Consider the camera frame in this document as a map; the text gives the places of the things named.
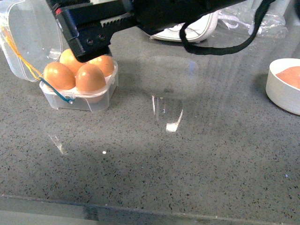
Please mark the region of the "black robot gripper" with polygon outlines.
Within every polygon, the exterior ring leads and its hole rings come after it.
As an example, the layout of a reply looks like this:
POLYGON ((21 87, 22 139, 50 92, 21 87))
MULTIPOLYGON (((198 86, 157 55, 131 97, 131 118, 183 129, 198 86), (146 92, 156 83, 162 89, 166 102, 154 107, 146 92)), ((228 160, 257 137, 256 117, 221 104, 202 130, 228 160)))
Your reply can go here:
POLYGON ((48 0, 66 35, 113 35, 134 26, 153 35, 238 4, 237 0, 48 0))

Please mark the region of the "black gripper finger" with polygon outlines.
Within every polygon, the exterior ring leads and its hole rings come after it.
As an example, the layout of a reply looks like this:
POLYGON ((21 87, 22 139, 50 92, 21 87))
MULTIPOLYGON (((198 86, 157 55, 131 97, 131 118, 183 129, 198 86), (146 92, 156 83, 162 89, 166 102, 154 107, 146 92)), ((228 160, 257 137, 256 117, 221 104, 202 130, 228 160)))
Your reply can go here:
POLYGON ((79 62, 87 62, 110 52, 114 33, 136 26, 135 22, 112 22, 83 28, 63 26, 63 35, 79 62))

